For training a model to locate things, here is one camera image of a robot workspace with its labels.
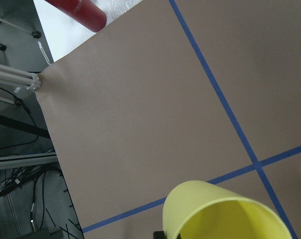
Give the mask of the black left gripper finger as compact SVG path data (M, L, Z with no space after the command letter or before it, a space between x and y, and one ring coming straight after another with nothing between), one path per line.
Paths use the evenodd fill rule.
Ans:
M153 239L181 239L181 235L169 235L168 232L165 231L154 231L152 234Z

